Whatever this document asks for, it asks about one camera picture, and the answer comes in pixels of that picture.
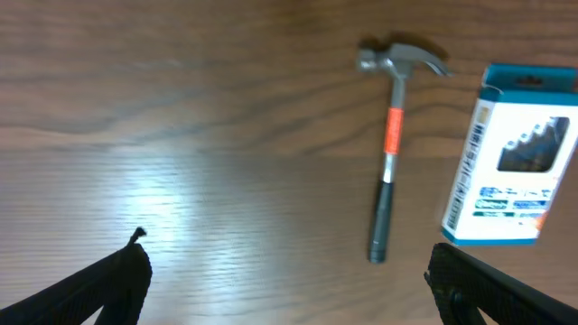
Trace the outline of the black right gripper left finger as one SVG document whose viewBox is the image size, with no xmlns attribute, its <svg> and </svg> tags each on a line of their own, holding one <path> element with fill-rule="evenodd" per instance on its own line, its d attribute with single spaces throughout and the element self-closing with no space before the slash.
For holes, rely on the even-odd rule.
<svg viewBox="0 0 578 325">
<path fill-rule="evenodd" d="M 97 324 L 139 321 L 153 269 L 137 243 L 137 227 L 127 244 L 58 283 L 1 310 L 1 325 L 80 324 L 94 313 Z"/>
</svg>

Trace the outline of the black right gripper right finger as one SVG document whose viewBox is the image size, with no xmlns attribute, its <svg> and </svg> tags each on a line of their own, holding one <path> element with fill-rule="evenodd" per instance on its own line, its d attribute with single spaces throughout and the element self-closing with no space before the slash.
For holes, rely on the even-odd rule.
<svg viewBox="0 0 578 325">
<path fill-rule="evenodd" d="M 445 325 L 574 325 L 577 310 L 446 243 L 433 246 L 424 273 Z"/>
</svg>

